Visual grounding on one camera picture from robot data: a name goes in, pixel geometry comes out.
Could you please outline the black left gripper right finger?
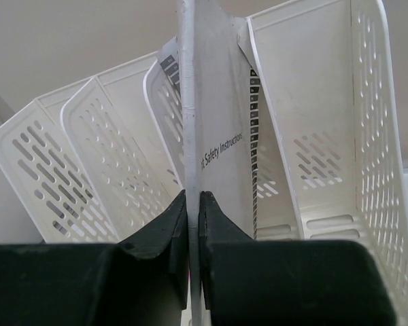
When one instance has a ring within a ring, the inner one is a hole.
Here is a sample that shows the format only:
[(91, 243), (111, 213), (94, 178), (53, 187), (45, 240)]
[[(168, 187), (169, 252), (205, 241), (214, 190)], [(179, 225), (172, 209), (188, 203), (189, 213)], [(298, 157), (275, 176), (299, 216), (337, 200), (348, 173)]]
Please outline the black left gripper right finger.
[(396, 325), (367, 249), (351, 240), (256, 241), (202, 192), (199, 247), (213, 325)]

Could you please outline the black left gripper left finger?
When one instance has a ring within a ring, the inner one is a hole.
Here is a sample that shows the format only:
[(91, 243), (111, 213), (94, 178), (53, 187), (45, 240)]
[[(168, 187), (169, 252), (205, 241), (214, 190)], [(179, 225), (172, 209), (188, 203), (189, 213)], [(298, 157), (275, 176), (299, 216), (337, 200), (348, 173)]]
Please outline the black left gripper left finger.
[(186, 196), (123, 241), (0, 245), (0, 325), (179, 325)]

